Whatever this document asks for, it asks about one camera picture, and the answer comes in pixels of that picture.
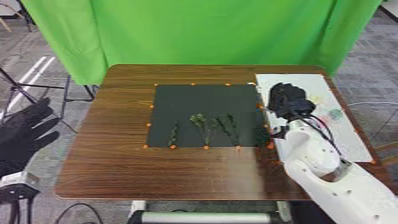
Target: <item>orange marker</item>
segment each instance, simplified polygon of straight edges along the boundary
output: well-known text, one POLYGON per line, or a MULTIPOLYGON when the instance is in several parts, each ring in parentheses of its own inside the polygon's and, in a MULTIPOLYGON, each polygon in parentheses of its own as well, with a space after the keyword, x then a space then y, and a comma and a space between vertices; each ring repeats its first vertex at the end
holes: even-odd
POLYGON ((266 145, 266 149, 273 149, 275 148, 275 144, 273 142, 269 142, 269 144, 266 145))

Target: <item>black mat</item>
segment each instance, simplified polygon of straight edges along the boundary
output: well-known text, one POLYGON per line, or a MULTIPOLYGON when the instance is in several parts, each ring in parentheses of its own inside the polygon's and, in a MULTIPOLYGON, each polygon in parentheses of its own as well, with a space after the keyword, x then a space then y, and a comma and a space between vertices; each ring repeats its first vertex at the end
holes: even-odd
MULTIPOLYGON (((149 147, 168 147, 172 127, 177 123, 177 147, 202 147, 204 140, 189 116, 205 118, 230 114, 241 147, 255 146, 255 132, 262 127, 262 112, 255 108, 257 92, 252 85, 159 85, 154 94, 154 109, 147 134, 149 147)), ((230 138, 218 130, 211 147, 230 147, 230 138)))

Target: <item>black cable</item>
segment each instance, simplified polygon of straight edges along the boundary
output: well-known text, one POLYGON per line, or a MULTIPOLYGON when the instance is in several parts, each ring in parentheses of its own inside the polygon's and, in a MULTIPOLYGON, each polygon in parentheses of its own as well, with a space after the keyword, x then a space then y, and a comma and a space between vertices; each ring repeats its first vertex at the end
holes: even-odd
POLYGON ((332 147, 333 147, 333 149, 335 149, 335 151, 337 151, 337 154, 341 155, 337 146, 333 145, 333 142, 332 142, 332 140, 328 139, 325 133, 321 132, 321 130, 314 127, 314 125, 305 121, 305 119, 303 119, 300 116, 298 116, 298 119, 300 119, 300 121, 309 125, 309 127, 317 131, 317 133, 319 133, 323 139, 328 141, 328 143, 330 143, 330 145, 332 145, 332 147))
POLYGON ((63 212, 62 212, 60 215, 58 215, 58 218, 56 218, 56 220, 54 220, 54 224, 58 224, 58 221, 60 221, 60 219, 62 219, 62 217, 63 217, 63 215, 65 215, 65 212, 67 212, 67 211, 70 210, 70 208, 76 207, 78 205, 85 206, 85 207, 90 209, 90 211, 92 211, 94 214, 95 214, 95 218, 97 218, 99 224, 102 224, 102 219, 101 219, 99 213, 97 213, 94 207, 92 207, 88 204, 85 204, 85 203, 76 203, 74 205, 70 205, 70 206, 67 207, 67 209, 63 210, 63 212))
POLYGON ((8 214, 8 224, 21 223, 21 208, 19 208, 19 201, 10 203, 10 214, 8 214))
POLYGON ((8 210, 8 224, 15 224, 15 204, 10 204, 10 210, 8 210))
POLYGON ((312 117, 312 118, 316 119, 316 121, 321 123, 321 125, 323 125, 323 127, 325 127, 325 129, 326 129, 328 138, 330 138, 332 143, 333 143, 332 131, 330 131, 330 129, 328 129, 328 126, 326 126, 325 122, 321 121, 321 119, 319 119, 312 114, 309 114, 309 117, 312 117))
POLYGON ((33 207, 33 198, 28 198, 26 200, 26 224, 31 224, 31 207, 33 207))
POLYGON ((188 212, 184 209, 175 209, 170 212, 188 212))
POLYGON ((15 201, 15 223, 21 223, 21 207, 19 207, 19 201, 15 201))
POLYGON ((312 117, 307 117, 307 119, 309 119, 309 121, 312 122, 316 129, 323 132, 323 129, 321 129, 321 125, 319 125, 317 120, 314 120, 312 117))

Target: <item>wall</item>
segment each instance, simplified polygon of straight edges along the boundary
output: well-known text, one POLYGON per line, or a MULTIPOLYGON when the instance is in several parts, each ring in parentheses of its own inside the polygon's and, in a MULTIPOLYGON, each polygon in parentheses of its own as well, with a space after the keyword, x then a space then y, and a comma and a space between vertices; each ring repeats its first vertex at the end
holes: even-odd
POLYGON ((381 3, 381 7, 388 10, 388 12, 398 17, 398 0, 388 0, 381 3))
MULTIPOLYGON (((0 0, 0 3, 5 3, 15 11, 21 10, 21 7, 19 7, 19 4, 15 2, 15 0, 0 0)), ((8 8, 5 8, 1 5, 0 5, 0 16, 12 16, 14 13, 12 11, 8 10, 8 8)))

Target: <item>black glove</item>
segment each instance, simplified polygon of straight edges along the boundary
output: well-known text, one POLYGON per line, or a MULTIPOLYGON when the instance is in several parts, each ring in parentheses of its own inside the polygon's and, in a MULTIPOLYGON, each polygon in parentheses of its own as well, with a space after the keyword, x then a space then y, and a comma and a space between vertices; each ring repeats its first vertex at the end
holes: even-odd
POLYGON ((58 123, 58 118, 42 123, 53 113, 47 104, 46 98, 10 115, 0 126, 0 177, 22 170, 35 152, 58 138, 56 131, 44 135, 58 123))
POLYGON ((291 84, 277 83, 271 87, 268 110, 287 120, 312 113, 314 104, 307 100, 305 91, 291 84))

